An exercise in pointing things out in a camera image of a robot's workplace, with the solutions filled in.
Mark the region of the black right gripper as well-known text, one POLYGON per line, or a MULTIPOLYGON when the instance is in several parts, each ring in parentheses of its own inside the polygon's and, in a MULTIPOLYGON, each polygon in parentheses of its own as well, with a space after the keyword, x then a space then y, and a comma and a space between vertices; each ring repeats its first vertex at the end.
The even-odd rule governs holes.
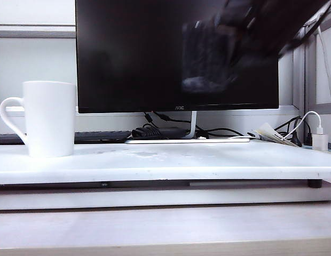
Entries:
POLYGON ((305 43, 318 25, 303 37, 298 32, 324 5, 331 8, 331 1, 225 1, 216 25, 231 35, 229 66, 253 52, 281 54, 305 43))

